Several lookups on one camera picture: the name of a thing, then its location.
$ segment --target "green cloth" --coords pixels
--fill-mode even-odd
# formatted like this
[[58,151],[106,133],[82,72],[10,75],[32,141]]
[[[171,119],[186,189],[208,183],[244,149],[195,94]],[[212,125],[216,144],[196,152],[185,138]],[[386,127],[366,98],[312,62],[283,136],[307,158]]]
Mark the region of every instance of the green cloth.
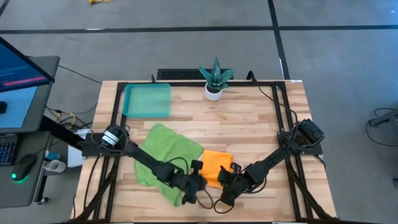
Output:
[[[155,124],[149,131],[147,138],[141,146],[141,149],[146,151],[159,161],[169,161],[176,157],[182,157],[188,162],[188,169],[190,170],[192,160],[199,158],[203,152],[203,147],[198,143],[187,139],[186,137],[176,134],[163,124]],[[172,163],[179,166],[187,173],[185,162],[182,159],[173,160]],[[137,182],[144,186],[156,186],[159,192],[174,206],[179,206],[182,201],[181,191],[177,188],[170,188],[169,186],[158,181],[152,174],[149,168],[142,165],[140,162],[135,162],[135,173]]]

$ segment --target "succulent plant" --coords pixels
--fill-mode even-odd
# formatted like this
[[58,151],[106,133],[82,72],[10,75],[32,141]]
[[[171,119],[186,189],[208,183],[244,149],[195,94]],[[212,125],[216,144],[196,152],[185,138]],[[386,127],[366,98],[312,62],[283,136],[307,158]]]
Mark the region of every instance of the succulent plant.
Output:
[[199,67],[200,73],[206,78],[207,87],[214,90],[222,90],[228,88],[226,82],[234,75],[234,69],[229,69],[221,74],[220,63],[216,57],[211,73],[204,68]]

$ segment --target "orange cloth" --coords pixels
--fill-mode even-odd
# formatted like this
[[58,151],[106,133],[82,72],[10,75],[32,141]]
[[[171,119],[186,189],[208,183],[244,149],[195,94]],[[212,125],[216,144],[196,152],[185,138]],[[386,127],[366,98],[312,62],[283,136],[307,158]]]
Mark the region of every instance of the orange cloth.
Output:
[[212,187],[222,188],[220,183],[217,181],[218,173],[220,172],[220,166],[223,166],[226,170],[229,170],[229,166],[233,161],[233,156],[225,152],[214,152],[209,150],[203,151],[203,168],[200,173],[207,180],[207,184]]

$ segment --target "towel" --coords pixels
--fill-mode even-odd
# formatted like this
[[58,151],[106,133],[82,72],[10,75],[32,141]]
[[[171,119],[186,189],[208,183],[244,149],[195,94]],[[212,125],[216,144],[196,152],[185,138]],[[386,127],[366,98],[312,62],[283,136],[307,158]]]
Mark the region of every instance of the towel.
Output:
[[223,188],[217,181],[218,173],[220,172],[220,166],[223,166],[226,170],[233,161],[233,156],[225,152],[214,152],[205,150],[203,152],[203,168],[200,173],[207,180],[207,185],[217,188]]
[[[203,148],[196,142],[187,139],[186,137],[176,134],[163,124],[155,124],[149,131],[141,149],[146,151],[155,159],[167,162],[176,157],[182,157],[188,162],[188,170],[185,162],[182,159],[173,160],[176,166],[179,166],[185,173],[189,172],[192,160],[199,158],[203,152]],[[142,165],[140,162],[135,162],[134,165],[137,182],[144,186],[156,186],[159,192],[174,206],[179,206],[183,195],[177,188],[170,188],[169,186],[158,181],[152,174],[149,168]]]

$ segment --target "potted plant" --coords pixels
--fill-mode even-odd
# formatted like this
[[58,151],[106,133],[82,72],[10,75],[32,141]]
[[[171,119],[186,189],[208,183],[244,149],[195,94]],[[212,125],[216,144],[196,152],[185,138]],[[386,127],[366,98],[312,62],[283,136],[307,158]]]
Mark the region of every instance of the potted plant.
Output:
[[220,63],[217,57],[214,60],[211,73],[199,67],[200,73],[206,78],[205,96],[211,100],[219,100],[223,94],[223,89],[228,88],[226,82],[234,75],[234,70],[229,69],[221,74]]

